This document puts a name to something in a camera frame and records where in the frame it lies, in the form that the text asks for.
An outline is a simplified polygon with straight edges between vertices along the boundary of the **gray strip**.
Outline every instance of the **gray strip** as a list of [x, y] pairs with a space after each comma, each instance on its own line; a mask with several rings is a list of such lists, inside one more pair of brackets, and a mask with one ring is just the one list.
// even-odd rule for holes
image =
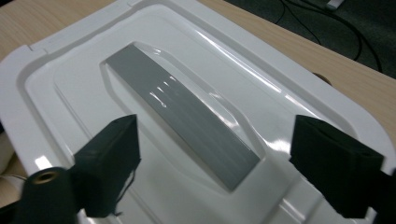
[[207, 106], [134, 45], [106, 61], [228, 189], [235, 189], [259, 162], [259, 157]]

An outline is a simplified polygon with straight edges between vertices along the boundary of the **white plastic container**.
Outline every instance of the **white plastic container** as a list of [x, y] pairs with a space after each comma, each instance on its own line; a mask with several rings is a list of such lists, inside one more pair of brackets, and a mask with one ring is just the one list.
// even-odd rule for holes
[[[234, 190], [109, 68], [134, 44], [260, 158]], [[120, 0], [0, 63], [0, 119], [29, 174], [70, 167], [111, 120], [137, 114], [142, 161], [121, 217], [86, 223], [371, 223], [344, 219], [289, 163], [296, 114], [324, 119], [387, 157], [378, 122], [300, 65], [192, 0]]]

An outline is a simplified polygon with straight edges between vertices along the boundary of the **wooden table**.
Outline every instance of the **wooden table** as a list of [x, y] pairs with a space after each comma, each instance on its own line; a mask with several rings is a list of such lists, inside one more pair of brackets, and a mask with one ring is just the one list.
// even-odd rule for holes
[[[62, 30], [113, 0], [14, 0], [0, 8], [0, 60]], [[325, 76], [368, 110], [396, 146], [396, 80], [221, 0], [200, 0], [311, 72]]]

